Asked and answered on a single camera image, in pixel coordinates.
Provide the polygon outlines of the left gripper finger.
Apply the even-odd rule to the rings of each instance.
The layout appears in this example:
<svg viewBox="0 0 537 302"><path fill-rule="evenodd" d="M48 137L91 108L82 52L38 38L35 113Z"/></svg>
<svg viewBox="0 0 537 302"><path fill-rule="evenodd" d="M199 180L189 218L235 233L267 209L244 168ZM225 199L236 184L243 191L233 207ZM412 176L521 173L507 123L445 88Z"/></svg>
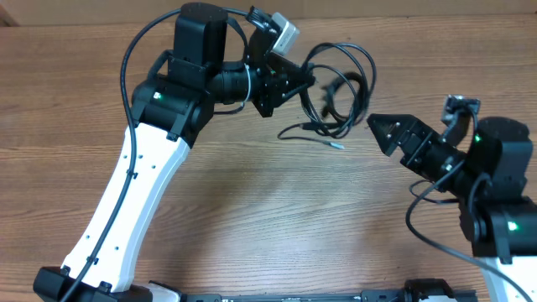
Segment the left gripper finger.
<svg viewBox="0 0 537 302"><path fill-rule="evenodd" d="M314 84L315 77L309 67L302 67L295 63L289 66L289 81L295 84Z"/></svg>
<svg viewBox="0 0 537 302"><path fill-rule="evenodd" d="M293 96L300 94L302 91L307 90L311 86L312 83L309 82L286 81L284 83L283 91L281 93L281 99L283 101L288 101Z"/></svg>

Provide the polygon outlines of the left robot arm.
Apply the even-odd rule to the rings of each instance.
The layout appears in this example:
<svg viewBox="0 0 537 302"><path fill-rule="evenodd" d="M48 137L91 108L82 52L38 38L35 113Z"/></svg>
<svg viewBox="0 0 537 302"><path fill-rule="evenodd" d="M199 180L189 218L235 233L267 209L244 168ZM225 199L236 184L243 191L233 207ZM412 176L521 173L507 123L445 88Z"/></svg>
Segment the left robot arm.
<svg viewBox="0 0 537 302"><path fill-rule="evenodd" d="M270 117L313 83L302 65L286 59L299 29L280 13L251 8L254 26L243 35L238 61L225 61L227 30L240 12L186 3L170 12L174 44L147 78L122 94L128 125L116 168L81 239L59 267L43 267L34 292L45 301L179 301L181 292L152 281L134 283L138 255L159 202L184 163L216 104L230 113L252 103Z"/></svg>

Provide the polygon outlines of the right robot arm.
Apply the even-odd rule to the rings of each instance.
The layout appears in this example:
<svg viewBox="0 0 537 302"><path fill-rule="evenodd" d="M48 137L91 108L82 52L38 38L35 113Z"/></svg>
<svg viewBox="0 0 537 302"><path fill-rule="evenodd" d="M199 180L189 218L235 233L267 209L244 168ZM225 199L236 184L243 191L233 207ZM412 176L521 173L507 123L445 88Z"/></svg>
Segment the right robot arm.
<svg viewBox="0 0 537 302"><path fill-rule="evenodd" d="M528 128L506 117L479 120L463 110L448 114L444 122L446 130L438 133L409 114L368 118L381 151L389 156L401 149L400 163L430 183L409 206L407 227L422 242L479 267L493 301L534 301L536 204L523 194L533 153ZM453 195L470 255L413 226L414 209L433 190Z"/></svg>

